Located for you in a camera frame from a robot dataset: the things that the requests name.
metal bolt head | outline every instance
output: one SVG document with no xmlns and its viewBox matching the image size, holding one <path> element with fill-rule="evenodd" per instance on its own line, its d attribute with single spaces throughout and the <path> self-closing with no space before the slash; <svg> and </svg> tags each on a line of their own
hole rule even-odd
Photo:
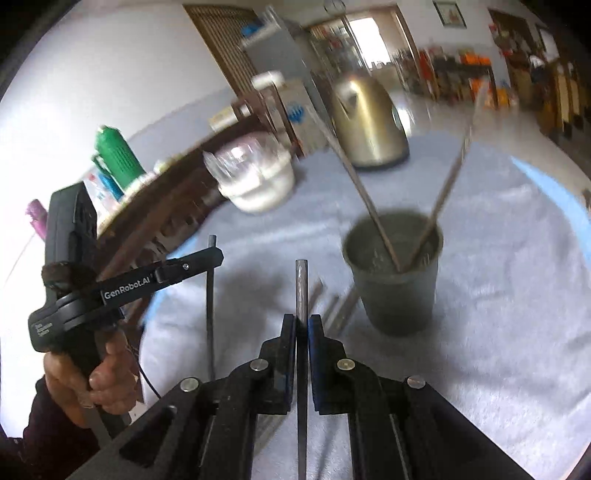
<svg viewBox="0 0 591 480">
<path fill-rule="evenodd" d="M 421 390 L 427 382 L 423 377 L 419 377 L 418 375 L 413 375 L 412 377 L 407 378 L 407 385 L 410 388 L 414 388 L 415 390 Z"/>
<path fill-rule="evenodd" d="M 251 362 L 251 368 L 255 372 L 262 372 L 263 370 L 266 370 L 267 367 L 269 367 L 269 362 L 264 358 L 257 358 Z"/>
<path fill-rule="evenodd" d="M 341 358 L 338 362 L 336 362 L 336 367 L 339 370 L 353 370 L 355 368 L 355 362 L 353 362 L 350 358 Z"/>
<path fill-rule="evenodd" d="M 184 392 L 192 392 L 198 386 L 199 386 L 199 380 L 197 380 L 196 378 L 193 378 L 193 377 L 185 378 L 181 382 L 181 385 L 180 385 L 181 390 L 183 390 Z"/>
</svg>

metal rod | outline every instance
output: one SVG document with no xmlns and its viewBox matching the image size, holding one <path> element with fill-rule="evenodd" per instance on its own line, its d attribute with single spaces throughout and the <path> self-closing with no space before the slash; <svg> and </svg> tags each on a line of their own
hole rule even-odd
<svg viewBox="0 0 591 480">
<path fill-rule="evenodd" d="M 210 235 L 207 242 L 208 247 L 216 246 L 217 237 Z M 206 278 L 206 299 L 205 299 L 205 325 L 207 329 L 207 370 L 209 381 L 216 379 L 215 353 L 213 350 L 213 269 L 207 271 Z"/>
<path fill-rule="evenodd" d="M 295 262 L 295 314 L 297 354 L 297 471 L 306 480 L 308 437 L 308 261 Z"/>
<path fill-rule="evenodd" d="M 375 205 L 374 205 L 371 197 L 369 196 L 367 190 L 365 190 L 363 183 L 361 183 L 361 179 L 359 178 L 359 175 L 357 175 L 357 172 L 355 171 L 353 164 L 347 158 L 347 155 L 343 151 L 343 148 L 340 146 L 339 141 L 329 131 L 329 129 L 324 124 L 324 122 L 320 119 L 320 117 L 318 116 L 318 113 L 316 113 L 316 110 L 314 110 L 311 107 L 307 107 L 307 110 L 308 110 L 308 113 L 310 114 L 310 116 L 312 117 L 312 119 L 314 120 L 314 122 L 316 123 L 316 126 L 318 127 L 318 129 L 326 137 L 326 140 L 329 143 L 330 147 L 335 151 L 335 153 L 338 155 L 341 162 L 343 163 L 345 170 L 349 174 L 349 177 L 351 177 L 351 180 L 353 181 L 353 185 L 355 185 L 357 192 L 359 192 L 359 196 L 363 200 L 365 207 L 367 208 L 367 210 L 369 212 L 369 216 L 374 221 L 374 224 L 375 224 L 376 228 L 378 229 L 380 237 L 382 237 L 382 241 L 384 242 L 386 250 L 388 251 L 390 258 L 392 259 L 392 263 L 396 267 L 396 270 L 400 271 L 401 264 L 400 264 L 400 261 L 398 260 L 398 256 L 396 255 L 394 247 L 392 246 L 392 242 L 388 238 L 388 235 L 386 234 L 386 230 L 384 229 L 382 222 L 379 220 L 378 212 L 375 209 Z"/>
<path fill-rule="evenodd" d="M 431 235 L 433 228 L 437 224 L 437 218 L 439 217 L 439 213 L 441 212 L 443 206 L 445 205 L 445 202 L 449 198 L 449 194 L 452 192 L 453 186 L 456 184 L 456 180 L 458 175 L 460 174 L 462 165 L 464 165 L 464 160 L 466 159 L 466 156 L 470 151 L 470 146 L 472 145 L 472 133 L 474 130 L 476 114 L 480 111 L 480 108 L 484 103 L 484 99 L 489 89 L 489 82 L 484 77 L 481 78 L 480 81 L 482 82 L 482 84 L 480 86 L 480 89 L 478 90 L 478 94 L 476 95 L 476 100 L 474 101 L 474 112 L 472 113 L 470 123 L 468 124 L 466 133 L 464 134 L 464 140 L 462 142 L 460 152 L 456 157 L 456 161 L 452 165 L 452 169 L 449 171 L 449 174 L 447 175 L 446 181 L 443 183 L 443 188 L 437 196 L 437 200 L 435 202 L 435 205 L 433 206 L 433 210 L 431 210 L 431 215 L 429 217 L 429 220 L 427 221 L 423 233 L 419 237 L 416 247 L 410 254 L 408 263 L 402 269 L 403 272 L 410 270 L 415 260 L 417 259 L 419 253 L 423 249 L 423 245 Z"/>
</svg>

framed picture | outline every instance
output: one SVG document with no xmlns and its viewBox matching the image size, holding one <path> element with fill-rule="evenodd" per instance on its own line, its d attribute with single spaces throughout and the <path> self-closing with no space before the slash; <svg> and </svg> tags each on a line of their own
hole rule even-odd
<svg viewBox="0 0 591 480">
<path fill-rule="evenodd" d="M 466 28 L 464 17 L 455 2 L 433 2 L 444 27 Z"/>
</svg>

green bottle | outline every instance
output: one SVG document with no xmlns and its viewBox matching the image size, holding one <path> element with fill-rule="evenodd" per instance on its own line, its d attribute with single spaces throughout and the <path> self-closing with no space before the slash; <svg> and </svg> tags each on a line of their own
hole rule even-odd
<svg viewBox="0 0 591 480">
<path fill-rule="evenodd" d="M 110 174 L 122 190 L 145 174 L 142 165 L 116 128 L 102 125 L 96 133 L 95 148 L 98 153 L 92 157 L 92 161 L 102 173 Z"/>
</svg>

sleeve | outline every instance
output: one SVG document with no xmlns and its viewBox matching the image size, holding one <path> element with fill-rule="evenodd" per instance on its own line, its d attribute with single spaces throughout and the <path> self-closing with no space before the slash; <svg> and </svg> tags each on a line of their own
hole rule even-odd
<svg viewBox="0 0 591 480">
<path fill-rule="evenodd" d="M 29 425 L 23 432 L 22 459 L 34 478 L 63 480 L 99 451 L 90 429 L 74 425 L 58 407 L 45 383 L 35 386 Z"/>
</svg>

